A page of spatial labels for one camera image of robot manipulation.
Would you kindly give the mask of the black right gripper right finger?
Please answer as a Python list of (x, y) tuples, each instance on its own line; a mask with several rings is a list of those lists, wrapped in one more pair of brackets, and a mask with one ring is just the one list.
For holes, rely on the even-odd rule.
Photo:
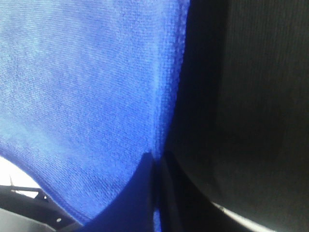
[(160, 159), (159, 212), (163, 232), (250, 232), (204, 196), (171, 152)]

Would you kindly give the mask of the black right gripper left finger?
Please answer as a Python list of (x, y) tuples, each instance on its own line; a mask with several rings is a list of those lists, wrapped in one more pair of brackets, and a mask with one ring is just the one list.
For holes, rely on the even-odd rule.
[(153, 232), (156, 208), (156, 163), (143, 154), (135, 173), (119, 195), (80, 232)]

